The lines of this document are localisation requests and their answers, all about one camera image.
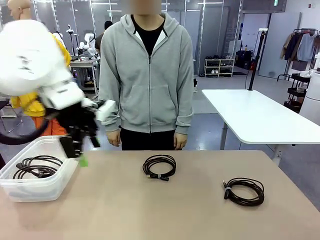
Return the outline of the person's left hand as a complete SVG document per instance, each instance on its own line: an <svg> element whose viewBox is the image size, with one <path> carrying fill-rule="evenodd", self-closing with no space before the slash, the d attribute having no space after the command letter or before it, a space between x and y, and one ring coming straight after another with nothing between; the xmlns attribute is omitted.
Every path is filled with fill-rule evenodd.
<svg viewBox="0 0 320 240"><path fill-rule="evenodd" d="M175 132L173 140L174 140L174 142L173 142L174 149L176 151L180 151L186 146L188 136L186 134L181 134L181 133Z"/></svg>

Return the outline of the person's right hand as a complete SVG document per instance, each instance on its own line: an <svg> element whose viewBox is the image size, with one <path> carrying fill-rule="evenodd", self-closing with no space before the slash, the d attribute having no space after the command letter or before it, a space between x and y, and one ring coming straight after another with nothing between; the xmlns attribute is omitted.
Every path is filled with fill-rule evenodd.
<svg viewBox="0 0 320 240"><path fill-rule="evenodd" d="M121 144L120 130L110 131L106 133L108 142L115 147L119 147Z"/></svg>

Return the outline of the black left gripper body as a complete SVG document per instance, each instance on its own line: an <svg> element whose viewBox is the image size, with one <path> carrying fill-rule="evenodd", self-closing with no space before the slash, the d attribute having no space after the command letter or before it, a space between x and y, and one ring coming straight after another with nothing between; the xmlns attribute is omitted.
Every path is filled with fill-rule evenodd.
<svg viewBox="0 0 320 240"><path fill-rule="evenodd" d="M64 109L46 107L46 115L53 115L59 125L72 136L75 135L76 130L84 131L84 134L89 137L95 137L97 134L95 113L88 107L82 106L81 102Z"/></svg>

